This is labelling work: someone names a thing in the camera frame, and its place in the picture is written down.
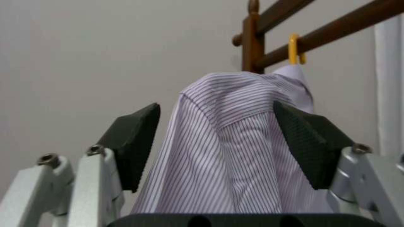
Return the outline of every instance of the wooden rack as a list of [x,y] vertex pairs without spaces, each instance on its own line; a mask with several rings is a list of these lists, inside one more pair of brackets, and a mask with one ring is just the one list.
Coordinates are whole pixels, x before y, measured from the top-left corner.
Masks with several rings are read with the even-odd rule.
[[[234,46],[243,46],[243,71],[263,70],[288,58],[288,45],[264,55],[266,32],[314,0],[278,0],[259,15],[259,1],[249,0],[243,33],[233,37]],[[374,0],[298,39],[298,52],[313,50],[404,12],[404,0]]]

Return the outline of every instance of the white wall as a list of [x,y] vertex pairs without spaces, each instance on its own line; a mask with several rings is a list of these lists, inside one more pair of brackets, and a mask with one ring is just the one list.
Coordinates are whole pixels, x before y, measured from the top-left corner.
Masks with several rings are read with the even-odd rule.
[[[117,116],[151,102],[162,107],[155,157],[178,92],[206,73],[240,70],[241,49],[230,40],[246,2],[2,0],[0,196],[41,154],[76,166]],[[261,0],[261,9],[273,2]],[[267,51],[367,2],[316,1],[267,34]],[[304,71],[317,112],[376,147],[373,52],[367,29],[307,53]]]

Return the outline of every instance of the wooden knob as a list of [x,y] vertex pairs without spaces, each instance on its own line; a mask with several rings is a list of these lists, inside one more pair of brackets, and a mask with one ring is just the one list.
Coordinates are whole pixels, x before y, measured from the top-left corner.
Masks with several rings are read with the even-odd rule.
[[260,1],[259,0],[249,0],[248,1],[248,14],[256,13],[260,10]]
[[243,34],[233,36],[233,39],[231,41],[234,46],[240,46],[243,42]]

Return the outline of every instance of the yellow clothes hanger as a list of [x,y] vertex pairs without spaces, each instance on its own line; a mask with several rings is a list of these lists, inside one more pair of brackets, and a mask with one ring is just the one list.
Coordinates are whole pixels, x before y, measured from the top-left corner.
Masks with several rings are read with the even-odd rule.
[[[297,55],[298,55],[298,34],[291,34],[289,38],[289,62],[292,65],[296,65],[298,63]],[[306,64],[306,55],[304,53],[299,54],[300,64]]]

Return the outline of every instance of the dress shirt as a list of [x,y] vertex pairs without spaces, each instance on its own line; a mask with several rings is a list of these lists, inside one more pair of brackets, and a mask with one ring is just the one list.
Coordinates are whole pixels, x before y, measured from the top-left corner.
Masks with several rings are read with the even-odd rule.
[[132,212],[329,211],[289,151],[275,100],[313,112],[300,66],[212,73],[184,89]]

